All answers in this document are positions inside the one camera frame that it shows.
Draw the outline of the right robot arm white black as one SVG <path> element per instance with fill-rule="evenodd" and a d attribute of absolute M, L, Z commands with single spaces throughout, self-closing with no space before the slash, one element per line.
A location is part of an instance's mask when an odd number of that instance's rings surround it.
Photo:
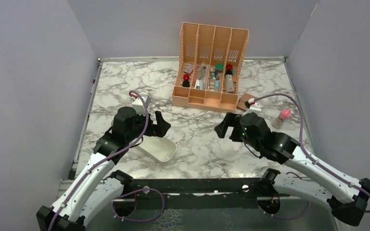
<path fill-rule="evenodd" d="M 359 226 L 370 196 L 370 180 L 357 179 L 326 164 L 299 145 L 291 136 L 271 131 L 266 121 L 256 113 L 238 115 L 227 113 L 214 128 L 224 138 L 232 127 L 230 140 L 249 145 L 260 158 L 286 165 L 308 177 L 309 181 L 293 180 L 275 170 L 267 170 L 259 182 L 259 191 L 266 196 L 274 192 L 290 194 L 328 208 L 339 221 Z"/>

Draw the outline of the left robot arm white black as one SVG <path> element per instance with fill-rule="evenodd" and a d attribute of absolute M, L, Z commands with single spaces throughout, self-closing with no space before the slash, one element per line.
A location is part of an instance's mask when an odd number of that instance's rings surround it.
<path fill-rule="evenodd" d="M 111 127 L 96 142 L 85 168 L 50 207 L 36 216 L 42 231 L 84 231 L 90 220 L 113 199 L 123 199 L 118 217 L 127 219 L 136 206 L 133 178 L 116 170 L 107 173 L 144 136 L 163 138 L 171 128 L 160 111 L 156 121 L 146 109 L 126 106 L 118 110 Z"/>

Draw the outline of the brown leather card holder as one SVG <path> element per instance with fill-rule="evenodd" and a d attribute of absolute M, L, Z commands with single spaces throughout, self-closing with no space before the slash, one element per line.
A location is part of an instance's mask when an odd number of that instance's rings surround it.
<path fill-rule="evenodd" d="M 240 99 L 238 100 L 238 103 L 237 103 L 237 109 L 240 109 L 242 111 L 247 111 L 248 110 L 248 107 L 246 107 L 246 104 L 245 102 L 250 100 L 250 99 L 254 99 L 256 98 L 255 96 L 251 95 L 251 94 L 248 94 L 248 93 L 244 93 Z"/>

